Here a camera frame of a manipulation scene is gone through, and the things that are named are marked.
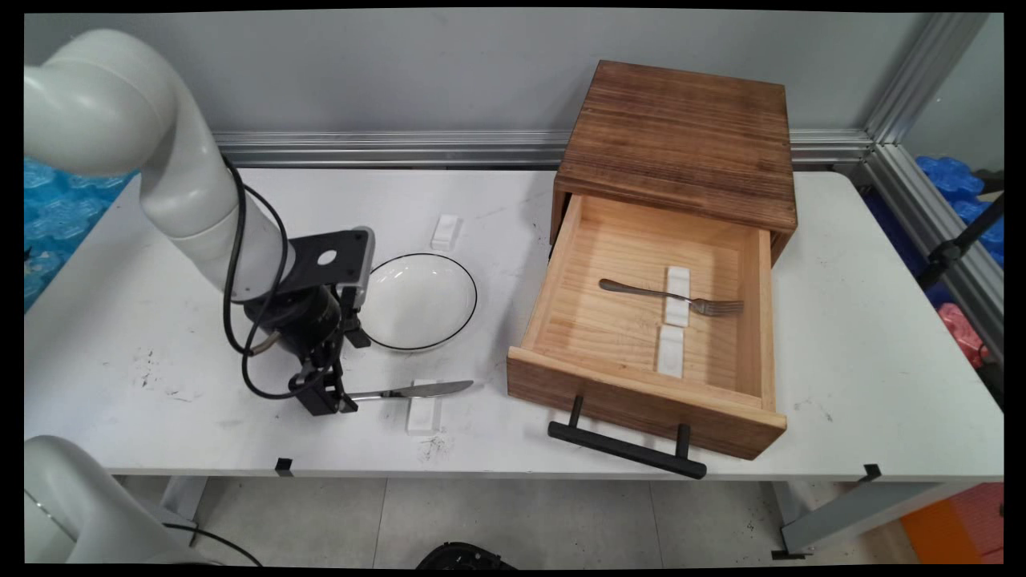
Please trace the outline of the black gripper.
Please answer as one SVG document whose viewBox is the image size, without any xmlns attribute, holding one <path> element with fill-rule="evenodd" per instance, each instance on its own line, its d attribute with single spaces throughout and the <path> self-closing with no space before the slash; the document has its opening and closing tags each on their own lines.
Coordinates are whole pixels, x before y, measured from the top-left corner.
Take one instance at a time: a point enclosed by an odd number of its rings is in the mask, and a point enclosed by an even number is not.
<svg viewBox="0 0 1026 577">
<path fill-rule="evenodd" d="M 358 406 L 345 391 L 341 343 L 347 314 L 347 292 L 334 285 L 303 288 L 264 301 L 243 303 L 246 317 L 267 339 L 253 345 L 256 354 L 281 345 L 303 366 L 289 380 L 289 392 L 313 416 L 351 414 Z"/>
</svg>

